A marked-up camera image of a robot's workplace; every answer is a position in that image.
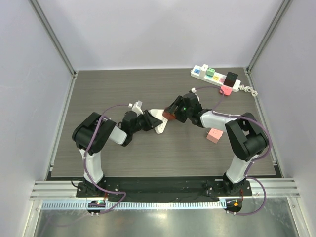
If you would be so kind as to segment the red fish cube plug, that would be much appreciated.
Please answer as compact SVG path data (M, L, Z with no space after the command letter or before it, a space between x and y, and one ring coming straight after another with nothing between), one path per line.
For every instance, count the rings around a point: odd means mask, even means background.
M173 114L171 114L171 113L169 113L169 112L167 112L167 111L164 111L164 112L162 113L162 115L163 115L163 117L166 118L168 121L171 121L171 120L175 120L175 119L176 119L176 117L175 117Z

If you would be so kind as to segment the white triangular socket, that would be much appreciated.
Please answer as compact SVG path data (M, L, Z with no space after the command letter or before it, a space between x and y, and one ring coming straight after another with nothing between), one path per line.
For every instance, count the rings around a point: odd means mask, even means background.
M159 125L155 125L155 127L154 127L156 134L162 134L164 132L166 125L167 125L167 122L168 122L168 119L166 119L163 116L163 112L164 112L164 109L151 109L151 110L149 110L149 113L160 122Z

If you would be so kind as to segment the white power strip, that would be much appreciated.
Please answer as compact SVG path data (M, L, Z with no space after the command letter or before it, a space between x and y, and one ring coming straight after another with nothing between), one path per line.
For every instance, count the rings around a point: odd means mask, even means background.
M199 80L205 81L207 83L213 84L215 86L218 86L218 87L221 87L223 85L223 82L224 82L227 74L224 75L224 74L221 74L221 73L219 73L219 72L217 72L215 70L215 74L214 74L213 77L210 78L207 75L205 75L204 78L200 78L199 77L200 68L201 68L201 66L195 65L193 67L193 69L191 69L191 76L196 78L196 79L199 79ZM241 84L241 81L237 79L235 84L234 84L234 86L233 86L233 88L232 88L233 92L238 92L239 91L240 84Z

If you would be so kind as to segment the small pink cube plug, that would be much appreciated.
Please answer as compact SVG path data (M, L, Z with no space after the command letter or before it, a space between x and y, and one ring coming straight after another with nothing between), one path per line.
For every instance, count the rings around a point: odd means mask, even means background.
M226 86L226 85L222 85L220 87L220 90L219 90L219 92L225 96L230 96L232 91L233 91L233 89L229 86Z

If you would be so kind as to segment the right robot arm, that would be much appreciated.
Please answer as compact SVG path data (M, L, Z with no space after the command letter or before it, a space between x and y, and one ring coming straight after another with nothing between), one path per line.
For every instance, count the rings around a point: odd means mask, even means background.
M182 123L189 119L198 127L217 129L227 134L234 158L223 175L222 185L223 191L231 196L239 193L252 164L267 156L271 149L270 135L253 114L229 115L204 109L193 92L178 96L165 108L163 116Z

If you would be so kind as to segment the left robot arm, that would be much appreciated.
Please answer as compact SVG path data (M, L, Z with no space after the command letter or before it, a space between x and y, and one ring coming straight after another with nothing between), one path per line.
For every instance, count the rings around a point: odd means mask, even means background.
M105 191L105 175L101 165L101 150L111 140L127 146L133 134L159 128L165 120L156 118L148 110L140 114L128 111L121 122L102 117L93 112L73 132L72 140L82 156L83 181L77 186L77 197L100 197Z

